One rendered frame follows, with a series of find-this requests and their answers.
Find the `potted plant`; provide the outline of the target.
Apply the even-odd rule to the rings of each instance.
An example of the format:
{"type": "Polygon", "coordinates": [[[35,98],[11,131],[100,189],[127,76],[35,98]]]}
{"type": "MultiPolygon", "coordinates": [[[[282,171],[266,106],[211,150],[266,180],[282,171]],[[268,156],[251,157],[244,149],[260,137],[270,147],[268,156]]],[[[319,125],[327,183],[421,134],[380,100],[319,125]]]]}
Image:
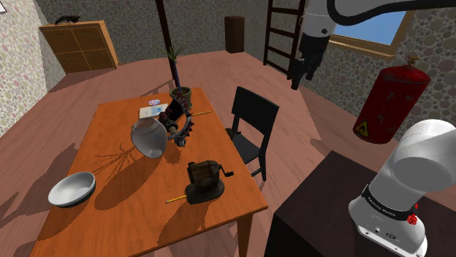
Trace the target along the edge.
{"type": "Polygon", "coordinates": [[[180,82],[180,78],[177,70],[177,60],[181,52],[184,50],[185,45],[182,44],[177,50],[174,48],[174,44],[171,44],[167,48],[160,48],[159,52],[165,54],[170,61],[170,68],[175,82],[175,88],[170,90],[170,96],[175,97],[179,96],[181,99],[184,99],[188,109],[191,109],[193,104],[191,103],[191,94],[192,91],[188,87],[183,87],[180,82]]]}

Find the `window with wooden frame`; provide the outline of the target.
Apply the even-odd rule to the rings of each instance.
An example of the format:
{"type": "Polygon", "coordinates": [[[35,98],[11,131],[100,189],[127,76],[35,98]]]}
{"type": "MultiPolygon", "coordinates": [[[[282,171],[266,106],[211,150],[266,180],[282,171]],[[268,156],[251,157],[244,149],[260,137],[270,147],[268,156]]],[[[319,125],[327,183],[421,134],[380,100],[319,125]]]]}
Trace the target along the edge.
{"type": "Polygon", "coordinates": [[[337,25],[330,44],[355,53],[391,61],[415,11],[383,14],[354,26],[337,25]]]}

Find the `wooden cabinet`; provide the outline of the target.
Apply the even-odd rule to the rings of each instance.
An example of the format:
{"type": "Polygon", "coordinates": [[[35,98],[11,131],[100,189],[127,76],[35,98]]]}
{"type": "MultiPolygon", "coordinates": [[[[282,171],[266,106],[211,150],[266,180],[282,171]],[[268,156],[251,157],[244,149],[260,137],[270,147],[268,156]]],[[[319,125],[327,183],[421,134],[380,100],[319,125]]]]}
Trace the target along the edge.
{"type": "Polygon", "coordinates": [[[81,21],[78,15],[64,15],[39,30],[67,74],[119,65],[103,20],[81,21]]]}

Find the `grey bowl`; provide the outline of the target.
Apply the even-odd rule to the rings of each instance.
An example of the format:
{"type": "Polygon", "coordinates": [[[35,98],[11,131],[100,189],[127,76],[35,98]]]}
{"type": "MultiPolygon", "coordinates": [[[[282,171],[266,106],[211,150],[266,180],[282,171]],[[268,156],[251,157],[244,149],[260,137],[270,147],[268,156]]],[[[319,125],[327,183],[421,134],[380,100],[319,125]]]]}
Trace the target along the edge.
{"type": "Polygon", "coordinates": [[[95,187],[96,180],[92,173],[76,172],[53,186],[48,201],[57,207],[72,207],[89,198],[95,187]]]}

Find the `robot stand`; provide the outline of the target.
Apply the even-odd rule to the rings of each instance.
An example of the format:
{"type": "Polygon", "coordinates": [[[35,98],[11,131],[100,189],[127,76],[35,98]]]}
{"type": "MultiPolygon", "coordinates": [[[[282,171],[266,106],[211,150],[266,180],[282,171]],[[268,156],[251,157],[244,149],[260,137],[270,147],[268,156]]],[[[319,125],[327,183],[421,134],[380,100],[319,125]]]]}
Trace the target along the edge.
{"type": "MultiPolygon", "coordinates": [[[[274,212],[264,257],[399,257],[370,241],[349,216],[349,202],[376,173],[334,151],[274,212]]],[[[456,257],[456,212],[423,197],[425,257],[456,257]]]]}

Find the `orange wooden table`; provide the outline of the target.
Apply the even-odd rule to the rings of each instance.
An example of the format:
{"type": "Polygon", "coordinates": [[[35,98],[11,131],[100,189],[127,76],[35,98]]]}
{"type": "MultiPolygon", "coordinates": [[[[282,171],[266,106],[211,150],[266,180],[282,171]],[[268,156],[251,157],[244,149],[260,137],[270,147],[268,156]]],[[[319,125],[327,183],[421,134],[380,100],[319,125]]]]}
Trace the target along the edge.
{"type": "Polygon", "coordinates": [[[203,89],[195,88],[191,100],[193,113],[213,112],[194,117],[186,145],[168,145],[157,159],[141,154],[130,137],[147,97],[100,104],[70,168],[93,173],[95,191],[75,207],[51,209],[30,257],[139,256],[232,221],[245,256],[252,217],[267,202],[203,89]],[[206,160],[234,172],[224,178],[224,193],[201,204],[165,204],[185,194],[188,163],[206,160]]]}

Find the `white vase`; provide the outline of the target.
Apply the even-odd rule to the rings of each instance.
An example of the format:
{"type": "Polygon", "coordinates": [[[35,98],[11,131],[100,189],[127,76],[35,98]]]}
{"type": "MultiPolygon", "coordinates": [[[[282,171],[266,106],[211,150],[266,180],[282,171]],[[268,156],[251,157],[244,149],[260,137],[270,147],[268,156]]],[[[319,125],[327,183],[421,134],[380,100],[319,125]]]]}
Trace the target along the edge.
{"type": "Polygon", "coordinates": [[[148,158],[159,158],[167,147],[167,131],[155,118],[139,119],[132,126],[134,146],[148,158]]]}

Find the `brown cylinder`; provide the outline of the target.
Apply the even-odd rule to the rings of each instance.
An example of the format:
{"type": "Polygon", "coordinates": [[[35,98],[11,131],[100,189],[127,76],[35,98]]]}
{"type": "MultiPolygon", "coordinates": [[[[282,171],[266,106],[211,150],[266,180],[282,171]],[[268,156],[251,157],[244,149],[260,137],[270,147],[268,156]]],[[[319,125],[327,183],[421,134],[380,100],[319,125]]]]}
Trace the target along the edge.
{"type": "Polygon", "coordinates": [[[224,18],[225,48],[228,53],[244,51],[245,18],[240,15],[224,18]]]}

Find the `black chair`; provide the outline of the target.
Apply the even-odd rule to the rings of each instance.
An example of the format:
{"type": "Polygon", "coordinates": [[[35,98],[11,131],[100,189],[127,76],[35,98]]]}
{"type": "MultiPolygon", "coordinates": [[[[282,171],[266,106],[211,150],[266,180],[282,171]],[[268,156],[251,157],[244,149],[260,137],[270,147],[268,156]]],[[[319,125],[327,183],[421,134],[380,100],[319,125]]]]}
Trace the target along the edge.
{"type": "Polygon", "coordinates": [[[251,176],[261,174],[263,181],[267,179],[266,151],[278,111],[279,106],[277,104],[249,89],[237,87],[232,105],[234,119],[232,127],[226,128],[226,132],[244,164],[250,163],[255,158],[259,159],[259,168],[252,172],[251,176]],[[240,120],[244,120],[263,135],[260,147],[242,135],[238,129],[240,120]]]}

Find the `brown pencil sharpener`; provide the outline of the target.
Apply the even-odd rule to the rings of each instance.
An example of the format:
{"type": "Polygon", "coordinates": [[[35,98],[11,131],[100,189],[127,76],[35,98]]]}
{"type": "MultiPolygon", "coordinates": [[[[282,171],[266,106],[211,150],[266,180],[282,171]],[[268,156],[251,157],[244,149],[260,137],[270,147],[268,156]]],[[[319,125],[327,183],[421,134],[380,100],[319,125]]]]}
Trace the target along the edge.
{"type": "Polygon", "coordinates": [[[224,182],[219,176],[220,171],[225,177],[231,177],[234,174],[234,172],[225,172],[223,166],[216,161],[189,162],[187,173],[190,184],[185,188],[187,202],[199,204],[220,197],[224,192],[224,182]]]}

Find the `dark brown pole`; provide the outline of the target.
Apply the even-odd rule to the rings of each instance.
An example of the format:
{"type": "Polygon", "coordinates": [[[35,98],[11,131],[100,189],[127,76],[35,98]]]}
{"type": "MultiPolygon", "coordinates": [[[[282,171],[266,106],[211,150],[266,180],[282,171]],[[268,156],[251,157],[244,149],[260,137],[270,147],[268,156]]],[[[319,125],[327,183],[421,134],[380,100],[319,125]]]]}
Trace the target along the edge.
{"type": "Polygon", "coordinates": [[[177,84],[178,84],[177,83],[177,69],[175,67],[175,62],[172,59],[172,55],[170,53],[170,48],[172,47],[172,43],[171,43],[170,33],[169,33],[168,25],[167,25],[167,18],[166,18],[166,12],[164,9],[164,2],[163,2],[163,0],[155,0],[155,2],[156,2],[157,12],[159,15],[161,31],[162,31],[164,43],[165,43],[164,52],[168,57],[172,78],[174,80],[175,86],[177,86],[177,84]]]}

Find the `dark wooden ladder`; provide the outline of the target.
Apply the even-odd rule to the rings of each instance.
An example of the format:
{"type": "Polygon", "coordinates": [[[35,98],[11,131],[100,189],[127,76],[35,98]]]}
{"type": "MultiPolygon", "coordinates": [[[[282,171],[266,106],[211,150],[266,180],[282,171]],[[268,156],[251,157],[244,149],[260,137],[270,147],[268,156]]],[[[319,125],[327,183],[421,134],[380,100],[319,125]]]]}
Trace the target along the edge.
{"type": "Polygon", "coordinates": [[[292,9],[292,8],[274,7],[273,0],[268,0],[263,65],[264,66],[270,65],[271,67],[284,73],[288,80],[290,80],[292,78],[292,62],[293,62],[296,52],[297,52],[298,41],[300,38],[300,29],[301,29],[301,24],[302,24],[302,20],[303,20],[302,16],[304,15],[304,9],[305,9],[305,2],[306,2],[306,0],[299,0],[298,8],[292,9]],[[278,28],[273,28],[271,26],[271,20],[272,20],[273,13],[294,15],[296,17],[294,31],[290,32],[290,31],[286,31],[286,30],[282,30],[282,29],[278,29],[278,28]],[[287,53],[287,52],[284,52],[283,50],[279,50],[278,48],[271,46],[270,45],[270,33],[278,34],[278,35],[289,37],[289,38],[293,39],[291,52],[287,53]],[[275,64],[274,62],[269,61],[268,53],[270,51],[272,51],[276,54],[279,54],[285,58],[288,58],[289,59],[288,68],[285,69],[285,68],[279,66],[278,64],[275,64]]]}

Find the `black spiked toy weapon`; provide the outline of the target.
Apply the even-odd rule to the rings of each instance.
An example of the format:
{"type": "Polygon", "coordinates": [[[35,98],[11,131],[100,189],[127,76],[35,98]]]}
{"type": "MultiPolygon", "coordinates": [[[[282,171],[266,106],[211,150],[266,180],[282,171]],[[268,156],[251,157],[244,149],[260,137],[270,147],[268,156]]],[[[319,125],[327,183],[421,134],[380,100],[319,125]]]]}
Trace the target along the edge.
{"type": "Polygon", "coordinates": [[[178,147],[184,147],[186,144],[186,138],[189,136],[189,132],[192,131],[192,114],[186,106],[184,99],[179,96],[172,98],[172,102],[166,108],[164,112],[159,114],[159,122],[166,128],[170,134],[168,140],[173,139],[174,143],[178,147]],[[177,119],[181,116],[186,116],[186,122],[181,130],[178,129],[177,119]]]}

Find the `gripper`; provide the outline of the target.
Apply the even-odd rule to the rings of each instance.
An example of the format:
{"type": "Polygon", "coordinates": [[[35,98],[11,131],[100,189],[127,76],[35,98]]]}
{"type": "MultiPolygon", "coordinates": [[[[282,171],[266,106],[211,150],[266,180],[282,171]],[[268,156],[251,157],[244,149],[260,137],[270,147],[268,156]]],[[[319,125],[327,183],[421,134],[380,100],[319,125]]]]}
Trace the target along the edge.
{"type": "Polygon", "coordinates": [[[314,72],[321,65],[330,37],[312,37],[302,33],[299,51],[301,58],[293,60],[291,89],[297,90],[306,74],[306,80],[312,80],[314,72]]]}

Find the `red gas tank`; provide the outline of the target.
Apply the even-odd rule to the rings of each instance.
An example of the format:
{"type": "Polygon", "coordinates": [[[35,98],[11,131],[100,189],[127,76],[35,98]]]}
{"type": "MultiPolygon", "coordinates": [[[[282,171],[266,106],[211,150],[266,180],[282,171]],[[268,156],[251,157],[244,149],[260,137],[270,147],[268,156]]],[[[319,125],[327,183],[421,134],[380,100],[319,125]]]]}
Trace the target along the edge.
{"type": "Polygon", "coordinates": [[[354,124],[353,132],[373,144],[386,144],[430,82],[430,77],[414,66],[419,58],[409,56],[406,64],[382,69],[354,124]]]}

